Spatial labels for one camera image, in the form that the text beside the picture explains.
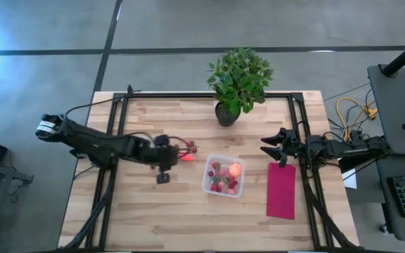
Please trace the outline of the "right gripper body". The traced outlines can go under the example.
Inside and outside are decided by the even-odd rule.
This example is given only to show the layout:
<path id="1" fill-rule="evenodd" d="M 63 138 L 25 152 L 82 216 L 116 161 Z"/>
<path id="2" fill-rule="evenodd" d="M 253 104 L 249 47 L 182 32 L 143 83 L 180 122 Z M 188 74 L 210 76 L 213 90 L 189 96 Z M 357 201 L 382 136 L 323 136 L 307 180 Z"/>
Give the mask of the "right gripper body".
<path id="1" fill-rule="evenodd" d="M 283 142 L 282 142 L 282 162 L 288 161 L 288 156 L 294 158 L 303 158 L 307 160 L 307 147 L 298 140 L 295 130 L 282 129 Z"/>

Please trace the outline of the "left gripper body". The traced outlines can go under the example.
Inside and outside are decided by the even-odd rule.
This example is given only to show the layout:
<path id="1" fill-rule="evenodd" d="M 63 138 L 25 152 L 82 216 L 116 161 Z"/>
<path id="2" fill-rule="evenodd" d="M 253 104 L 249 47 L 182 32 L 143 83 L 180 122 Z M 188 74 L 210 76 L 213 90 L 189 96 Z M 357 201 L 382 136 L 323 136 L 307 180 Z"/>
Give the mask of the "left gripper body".
<path id="1" fill-rule="evenodd" d="M 154 139 L 154 149 L 157 155 L 159 172 L 165 173 L 176 165 L 179 159 L 179 148 L 171 145 L 173 136 L 159 135 Z"/>

